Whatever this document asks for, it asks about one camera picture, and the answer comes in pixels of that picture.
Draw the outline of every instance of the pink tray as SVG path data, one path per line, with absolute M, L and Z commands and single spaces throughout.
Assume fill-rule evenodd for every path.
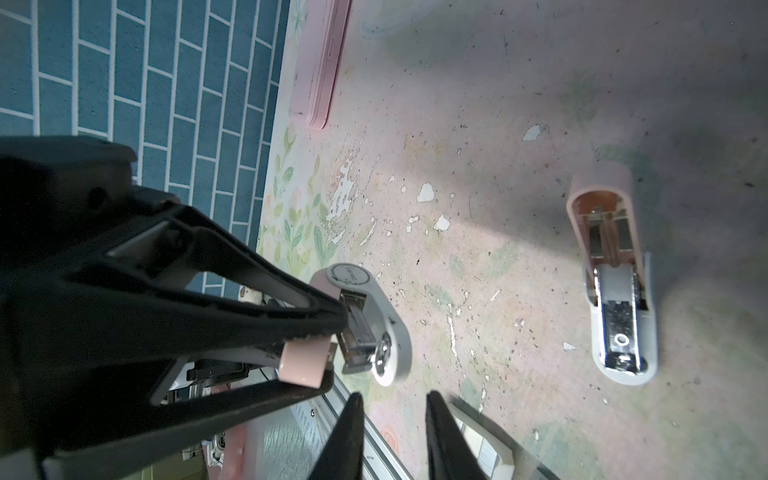
M 290 117 L 321 130 L 328 121 L 350 0 L 309 0 L 301 34 Z

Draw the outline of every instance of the white grout line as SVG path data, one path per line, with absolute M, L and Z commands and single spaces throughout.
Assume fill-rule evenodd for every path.
M 133 15 L 131 15 L 130 13 L 128 13 L 128 12 L 124 12 L 124 11 L 120 10 L 119 8 L 116 8 L 116 9 L 115 9 L 115 11 L 116 11 L 116 13 L 117 13 L 118 15 L 120 15 L 121 17 L 129 18 L 130 20 L 133 20 L 134 22 L 136 22 L 136 23 L 138 23 L 138 24 L 140 24 L 140 25 L 146 25 L 146 24 L 147 24 L 147 22 L 145 22 L 145 21 L 144 21 L 144 20 L 142 20 L 141 18 L 138 18 L 138 17 L 134 17 L 134 16 L 133 16 Z
M 278 28 L 280 26 L 280 11 L 282 9 L 283 9 L 283 3 L 282 2 L 277 2 L 277 15 L 275 16 L 275 33 L 273 34 L 273 37 L 272 37 L 272 45 L 276 45 L 276 43 L 277 43 L 277 32 L 280 30 Z M 272 56 L 270 58 L 270 71 L 269 71 L 269 74 L 267 75 L 267 78 L 269 78 L 270 80 L 272 80 L 272 68 L 274 67 L 274 63 L 275 63 L 275 49 L 273 48 L 272 49 Z M 264 110 L 265 111 L 266 111 L 267 105 L 269 104 L 269 101 L 270 101 L 270 87 L 267 86 L 266 92 L 264 92 Z M 274 134 L 274 119 L 272 120 L 272 122 L 273 122 L 273 132 L 272 132 L 272 134 Z M 261 122 L 261 133 L 259 133 L 259 138 L 261 139 L 261 141 L 264 140 L 264 124 L 265 123 L 266 122 L 264 120 L 262 120 L 262 122 Z M 259 149 L 258 155 L 256 157 L 256 171 L 259 170 L 260 163 L 261 163 L 261 148 Z M 256 179 L 256 175 L 254 175 L 253 176 L 253 192 L 250 195 L 251 198 L 255 198 L 256 197 L 256 185 L 258 185 L 258 183 L 259 182 Z M 248 231 L 246 232 L 246 237 L 245 237 L 245 242 L 244 242 L 246 245 L 250 241 L 250 232 L 253 229 L 253 203 L 254 203 L 253 201 L 250 202 L 250 215 L 248 216 Z
M 260 7 L 261 7 L 261 0 L 257 0 L 257 2 L 256 2 L 256 14 L 253 17 L 253 29 L 252 29 L 252 31 L 250 33 L 250 56 L 248 57 L 248 75 L 247 75 L 247 78 L 246 78 L 246 85 L 248 85 L 248 86 L 250 86 L 250 76 L 251 76 L 251 73 L 253 72 L 253 53 L 256 50 L 256 39 L 257 39 L 257 37 L 256 37 L 256 28 L 257 28 L 257 25 L 259 23 L 259 10 L 260 10 Z M 249 96 L 250 96 L 250 88 L 246 89 L 246 92 L 245 92 L 245 102 L 244 102 L 244 105 L 243 105 L 243 119 L 242 119 L 242 123 L 240 125 L 240 131 L 243 132 L 243 135 L 240 136 L 240 143 L 237 146 L 237 169 L 235 169 L 235 190 L 237 189 L 237 182 L 239 181 L 239 177 L 240 177 L 240 169 L 241 168 L 245 168 L 243 165 L 240 164 L 240 162 L 243 160 L 243 140 L 245 138 L 245 119 L 246 119 L 246 115 L 248 113 L 248 107 L 250 107 L 250 108 L 252 108 L 252 109 L 254 109 L 256 111 L 259 111 L 262 114 L 264 112 L 264 110 L 261 110 L 260 108 L 256 108 L 253 105 L 248 105 Z M 255 185 L 256 182 L 258 181 L 258 179 L 256 178 L 257 173 L 256 173 L 256 169 L 255 168 L 253 169 L 253 172 L 254 172 L 253 173 L 253 184 Z M 251 201 L 250 210 L 248 212 L 248 224 L 250 224 L 250 216 L 251 216 L 252 213 L 253 213 L 253 201 Z M 234 222 L 234 218 L 235 218 L 235 202 L 234 202 L 234 199 L 233 199 L 233 201 L 232 201 L 232 210 L 230 212 L 230 233 L 232 232 L 232 225 L 234 224 L 233 223 Z M 246 245 L 248 244 L 248 231 L 246 232 L 246 241 L 244 243 Z
M 246 73 L 248 72 L 248 69 L 247 69 L 247 68 L 245 68 L 245 67 L 241 67 L 240 65 L 236 64 L 236 63 L 235 63 L 235 62 L 233 62 L 233 61 L 231 61 L 231 62 L 230 62 L 230 67 L 235 67 L 237 70 L 242 70 L 242 71 L 244 71 L 244 72 L 246 72 Z
M 0 15 L 4 15 L 8 18 L 13 18 L 16 21 L 19 21 L 21 23 L 25 23 L 27 25 L 32 25 L 32 20 L 26 17 L 23 17 L 19 15 L 18 13 L 9 12 L 5 8 L 0 8 Z
M 174 77 L 172 74 L 168 73 L 167 71 L 161 70 L 159 68 L 151 67 L 150 65 L 147 65 L 147 70 L 151 71 L 151 72 L 154 72 L 156 74 L 163 75 L 164 77 L 168 77 L 168 78 L 173 78 Z
M 232 1 L 232 13 L 230 14 L 230 23 L 228 25 L 234 25 L 235 23 L 235 11 L 237 10 L 237 0 Z M 214 168 L 214 190 L 216 190 L 216 186 L 219 181 L 219 165 L 221 162 L 221 137 L 222 134 L 226 131 L 228 134 L 235 134 L 233 131 L 226 130 L 224 128 L 224 112 L 227 110 L 227 89 L 229 88 L 229 81 L 230 81 L 230 67 L 228 66 L 229 63 L 232 61 L 232 38 L 234 37 L 235 29 L 230 28 L 230 34 L 229 38 L 227 39 L 227 61 L 224 62 L 225 70 L 224 70 L 224 83 L 222 87 L 221 92 L 221 112 L 219 113 L 219 137 L 217 139 L 216 143 L 216 167 Z M 213 195 L 210 199 L 210 214 L 208 217 L 210 219 L 214 218 L 214 208 L 216 208 L 216 195 Z
M 0 107 L 0 114 L 13 115 L 14 117 L 26 118 L 27 120 L 35 119 L 31 114 L 24 113 L 23 111 L 9 110 L 3 107 Z
M 210 0 L 205 1 L 205 11 L 210 12 Z M 197 159 L 200 158 L 197 155 L 197 140 L 200 138 L 200 107 L 203 102 L 203 79 L 205 75 L 205 54 L 208 48 L 208 24 L 210 20 L 208 15 L 205 16 L 205 22 L 203 26 L 203 54 L 200 56 L 200 78 L 197 84 L 197 113 L 195 114 L 195 126 L 194 126 L 194 145 L 192 146 L 192 174 L 190 176 L 190 205 L 192 204 L 192 196 L 194 194 L 194 174 L 195 166 L 197 165 Z
M 176 41 L 174 42 L 174 76 L 170 81 L 170 120 L 168 125 L 168 154 L 165 156 L 165 191 L 170 182 L 170 156 L 174 147 L 174 121 L 176 120 L 176 84 L 179 76 L 179 42 L 181 41 L 181 0 L 176 7 Z
M 114 60 L 118 43 L 118 0 L 112 0 L 109 16 L 109 81 L 107 83 L 107 140 L 114 139 Z
M 195 45 L 195 44 L 194 44 L 194 43 L 192 43 L 191 41 L 188 41 L 188 40 L 184 40 L 184 39 L 183 39 L 181 36 L 179 36 L 179 37 L 177 37 L 177 38 L 178 38 L 178 40 L 179 40 L 179 43 L 181 43 L 182 45 L 186 45 L 186 46 L 187 46 L 187 47 L 189 47 L 189 48 L 194 48 L 194 49 L 195 49 L 195 50 L 197 50 L 197 51 L 203 51 L 203 47 L 200 47 L 199 45 Z
M 273 48 L 272 48 L 272 45 L 270 45 L 270 44 L 266 43 L 266 42 L 265 42 L 264 40 L 262 40 L 261 38 L 258 38 L 258 37 L 256 37 L 256 41 L 258 41 L 260 44 L 264 45 L 264 46 L 265 46 L 265 47 L 267 47 L 268 49 L 270 49 L 270 50 L 273 50 Z
M 78 109 L 79 109 L 79 78 L 78 63 L 80 58 L 80 2 L 72 2 L 72 134 L 78 134 Z
M 221 94 L 220 92 L 215 91 L 215 90 L 213 90 L 211 88 L 208 88 L 208 87 L 202 87 L 201 90 L 205 91 L 205 92 L 207 92 L 209 94 L 214 94 L 214 95 L 216 95 L 217 97 L 220 97 L 220 98 L 223 97 L 223 94 Z
M 78 40 L 78 43 L 80 45 L 84 46 L 84 47 L 90 48 L 91 50 L 100 51 L 104 55 L 109 55 L 110 54 L 109 48 L 100 47 L 100 46 L 98 46 L 96 44 L 90 43 L 89 41 Z
M 72 86 L 72 82 L 69 81 L 69 80 L 65 80 L 63 78 L 55 77 L 54 75 L 49 75 L 49 74 L 43 73 L 41 71 L 38 72 L 38 76 L 40 78 L 43 78 L 44 80 L 55 81 L 56 83 L 59 83 L 59 84 L 62 84 L 62 85 L 67 85 L 68 87 Z
M 92 128 L 78 127 L 78 132 L 82 132 L 84 134 L 97 135 L 99 137 L 107 137 L 107 132 L 93 130 Z
M 38 18 L 38 0 L 31 2 L 32 28 L 31 47 L 32 47 L 32 134 L 40 134 L 40 41 L 39 18 Z
M 235 9 L 234 9 L 234 7 L 232 7 L 232 19 L 233 19 L 232 22 L 228 22 L 227 20 L 224 20 L 219 15 L 216 15 L 213 12 L 208 12 L 208 15 L 210 15 L 212 18 L 215 18 L 219 22 L 221 22 L 221 23 L 225 24 L 227 27 L 229 27 L 230 25 L 232 25 L 232 23 L 234 23 Z
M 134 107 L 141 107 L 140 101 L 131 100 L 130 98 L 121 97 L 120 95 L 112 95 L 115 101 L 120 101 L 124 104 L 133 105 Z
M 183 115 L 179 115 L 179 114 L 174 114 L 174 118 L 178 118 L 179 120 L 188 121 L 191 124 L 195 123 L 194 118 L 184 117 Z
M 144 18 L 146 18 L 147 24 L 144 26 L 144 58 L 141 61 L 141 112 L 139 116 L 139 160 L 136 164 L 136 176 L 138 177 L 138 184 L 141 185 L 141 175 L 144 172 L 144 127 L 146 126 L 146 120 L 144 114 L 147 113 L 147 75 L 151 70 L 149 67 L 149 31 L 152 22 L 152 0 L 147 0 L 147 4 L 144 6 Z
M 164 147 L 163 145 L 158 145 L 158 144 L 151 144 L 148 141 L 141 142 L 141 145 L 143 147 L 154 148 L 156 150 L 168 151 L 168 147 Z

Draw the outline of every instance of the floral pattern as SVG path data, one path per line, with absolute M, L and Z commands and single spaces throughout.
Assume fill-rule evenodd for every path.
M 328 207 L 317 185 L 320 157 L 305 184 L 293 181 L 296 167 L 290 152 L 295 143 L 296 135 L 291 136 L 286 127 L 283 154 L 276 154 L 270 165 L 272 189 L 264 198 L 257 253 L 294 277 L 308 280 L 329 265 L 336 245 L 329 241 Z

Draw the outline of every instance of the blue tile wall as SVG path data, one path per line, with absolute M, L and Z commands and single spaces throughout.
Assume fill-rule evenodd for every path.
M 40 71 L 72 79 L 72 5 L 61 0 L 38 2 Z
M 221 134 L 219 177 L 216 179 L 216 190 L 234 193 L 235 173 L 237 172 L 237 149 L 239 146 L 240 137 Z
M 11 18 L 0 16 L 0 31 L 8 42 L 0 55 L 0 105 L 32 113 L 31 27 Z
M 200 126 L 197 137 L 197 154 L 205 157 L 216 157 L 219 141 L 219 116 L 221 114 L 221 97 L 203 92 L 200 101 Z
M 144 20 L 144 0 L 118 0 L 118 9 Z
M 230 28 L 218 20 L 211 19 L 208 23 L 208 45 L 203 86 L 218 92 L 224 90 L 224 72 L 227 69 L 229 38 Z
M 259 2 L 259 24 L 256 29 L 256 36 L 260 40 L 272 45 L 275 35 L 275 23 L 273 18 L 277 16 L 277 6 L 280 0 L 261 0 Z
M 176 44 L 176 2 L 152 2 L 149 27 L 149 65 L 162 71 L 174 70 Z
M 181 6 L 180 36 L 199 46 L 203 44 L 204 31 L 205 2 L 202 0 L 184 2 Z
M 170 177 L 175 184 L 189 185 L 192 180 L 195 125 L 177 119 L 174 122 L 174 138 L 170 149 Z
M 116 101 L 114 103 L 114 138 L 112 140 L 127 145 L 138 152 L 141 142 L 140 128 L 141 107 Z
M 115 36 L 114 94 L 141 101 L 141 64 L 144 60 L 144 26 L 117 17 Z
M 202 56 L 202 53 L 192 47 L 179 45 L 174 112 L 189 118 L 195 118 L 197 114 L 197 93 L 200 87 L 200 59 Z
M 243 127 L 243 106 L 245 105 L 245 90 L 248 74 L 239 68 L 230 67 L 230 77 L 227 80 L 227 108 L 224 109 L 223 127 L 240 133 Z
M 167 146 L 170 126 L 172 79 L 153 71 L 147 73 L 147 106 L 144 109 L 144 141 Z
M 289 5 L 37 0 L 33 18 L 31 0 L 5 0 L 0 134 L 126 144 L 135 184 L 177 195 L 253 248 Z M 212 273 L 188 288 L 240 289 Z
M 210 12 L 229 20 L 232 16 L 232 0 L 210 0 Z
M 72 132 L 72 87 L 40 79 L 40 135 Z
M 109 55 L 83 45 L 78 52 L 78 125 L 107 131 Z
M 109 48 L 110 2 L 105 0 L 79 0 L 79 2 L 79 38 L 94 45 Z

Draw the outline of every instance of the worn table surface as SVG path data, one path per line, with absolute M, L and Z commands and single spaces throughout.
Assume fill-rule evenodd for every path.
M 291 124 L 280 89 L 259 251 L 304 280 L 336 261 L 377 276 L 412 371 L 346 382 L 414 477 L 437 389 L 562 478 L 762 478 L 765 2 L 447 0 L 377 39 L 364 7 L 324 130 Z M 281 85 L 304 12 L 292 4 Z M 592 361 L 564 209 L 572 174 L 601 160 L 631 167 L 654 255 L 661 366 L 637 388 Z

